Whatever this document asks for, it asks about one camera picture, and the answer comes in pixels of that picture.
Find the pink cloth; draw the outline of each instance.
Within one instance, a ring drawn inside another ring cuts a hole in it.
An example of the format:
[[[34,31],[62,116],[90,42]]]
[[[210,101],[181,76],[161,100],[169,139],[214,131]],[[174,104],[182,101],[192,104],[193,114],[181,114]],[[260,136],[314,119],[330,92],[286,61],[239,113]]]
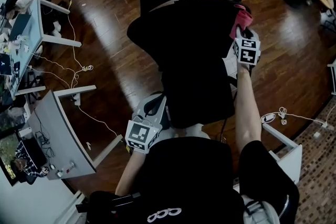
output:
[[[246,8],[242,5],[234,5],[237,8],[241,8],[236,16],[235,23],[231,29],[230,38],[235,39],[236,37],[236,28],[239,25],[241,29],[244,31],[247,26],[249,26],[253,22],[252,15],[246,11]]]

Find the white desk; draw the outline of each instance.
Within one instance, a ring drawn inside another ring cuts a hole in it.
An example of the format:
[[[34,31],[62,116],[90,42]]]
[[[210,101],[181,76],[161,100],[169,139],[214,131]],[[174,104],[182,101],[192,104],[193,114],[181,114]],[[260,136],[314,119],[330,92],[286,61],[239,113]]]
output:
[[[50,141],[48,146],[54,151],[55,156],[50,158],[49,161],[55,166],[55,169],[50,170],[47,175],[49,180],[65,179],[95,173],[96,167],[122,139],[122,136],[118,135],[94,160],[90,158],[84,146],[80,143],[64,112],[60,98],[77,93],[83,94],[94,89],[96,89],[96,86],[92,85],[56,92],[49,91],[39,102],[35,112],[32,113],[27,121],[32,133],[35,134],[41,131],[38,118],[41,120],[42,131]],[[73,162],[75,167],[68,174],[64,174],[59,178],[57,176],[58,170],[69,165],[70,162]]]
[[[54,37],[50,35],[46,35],[43,32],[43,26],[42,26],[42,18],[41,18],[41,4],[51,7],[55,10],[58,10],[60,12],[63,12],[65,14],[69,14],[70,11],[68,9],[62,8],[58,5],[55,5],[49,1],[46,0],[33,0],[29,7],[29,12],[31,14],[31,18],[29,19],[29,22],[24,29],[22,35],[28,36],[29,39],[26,42],[26,45],[29,47],[29,51],[32,53],[35,53],[35,51],[38,49],[39,45],[45,41],[45,42],[51,42],[51,43],[58,43],[63,45],[70,45],[75,47],[80,47],[82,44],[78,41],[73,41],[66,38],[59,38]],[[35,89],[32,88],[32,90],[24,90],[23,92],[17,91],[19,87],[19,83],[21,82],[21,79],[26,71],[27,66],[29,65],[29,62],[33,55],[29,52],[24,52],[24,46],[21,46],[18,54],[16,54],[16,50],[11,50],[10,56],[13,60],[13,63],[20,62],[20,72],[19,72],[19,79],[18,81],[15,81],[14,83],[11,83],[9,86],[9,90],[11,92],[12,97],[20,94],[25,94],[29,92],[35,92],[35,91],[41,91],[45,90],[45,87],[42,89]]]

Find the wooden floor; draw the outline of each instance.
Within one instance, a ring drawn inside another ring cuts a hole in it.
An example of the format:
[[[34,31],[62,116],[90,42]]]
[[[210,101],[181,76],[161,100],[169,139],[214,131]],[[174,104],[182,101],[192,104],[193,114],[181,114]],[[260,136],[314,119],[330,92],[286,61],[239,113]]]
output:
[[[252,76],[260,114],[275,112],[284,106],[288,113],[312,117],[330,96],[327,64],[336,56],[336,46],[328,47],[332,39],[321,32],[318,5],[308,7],[303,4],[293,9],[283,0],[243,0],[243,3],[252,11],[252,28],[261,40],[261,60]],[[81,48],[75,48],[76,58],[82,65],[94,66],[92,71],[79,74],[78,86],[97,86],[96,91],[82,95],[81,107],[98,120],[105,121],[118,134],[124,134],[139,101],[162,90],[156,63],[126,36],[128,25],[140,15],[139,0],[72,0],[70,10],[76,40],[83,43]],[[73,38],[68,24],[61,33],[66,38]],[[43,56],[80,70],[71,47],[45,45]],[[62,71],[44,61],[41,66],[68,83],[72,80],[71,71]],[[46,84],[48,89],[62,89],[54,79],[47,79]],[[86,142],[91,144],[89,155],[95,158],[114,134],[81,113],[70,101],[65,100],[64,105],[77,135],[84,145]],[[280,121],[274,121],[272,126],[291,137],[306,123],[306,120],[293,117],[287,121],[285,126]],[[215,138],[222,123],[209,124],[203,130]],[[234,124],[232,117],[224,134],[232,146],[236,170],[239,156],[234,142]],[[268,149],[279,146],[267,134],[263,134],[262,139]],[[98,166],[96,174],[68,181],[74,189],[85,194],[95,190],[114,191],[128,159],[127,151],[120,144]]]

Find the shoe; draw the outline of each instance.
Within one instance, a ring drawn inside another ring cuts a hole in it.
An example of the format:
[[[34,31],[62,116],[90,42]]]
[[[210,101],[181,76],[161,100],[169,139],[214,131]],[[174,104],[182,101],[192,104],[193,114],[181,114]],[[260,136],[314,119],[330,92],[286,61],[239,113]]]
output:
[[[51,34],[54,36],[54,37],[62,37],[62,35],[56,30],[54,29]]]
[[[41,46],[38,47],[37,51],[34,53],[35,54],[34,58],[38,60],[40,58],[42,52],[43,52],[43,46],[41,45]]]
[[[54,24],[56,31],[61,32],[61,25],[59,24],[59,22],[56,21],[56,22],[53,22],[53,24]]]

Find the brown carpet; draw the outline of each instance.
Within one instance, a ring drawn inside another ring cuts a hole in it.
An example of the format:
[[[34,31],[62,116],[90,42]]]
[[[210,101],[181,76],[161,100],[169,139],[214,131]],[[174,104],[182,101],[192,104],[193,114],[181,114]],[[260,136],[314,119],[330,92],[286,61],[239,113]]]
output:
[[[336,98],[318,115],[326,120],[330,109],[336,104]],[[336,127],[336,108],[333,109],[328,124]],[[313,137],[315,132],[321,135]],[[299,210],[296,224],[335,224],[336,223],[336,132],[311,123],[294,141],[303,146]],[[286,152],[284,148],[278,156]]]

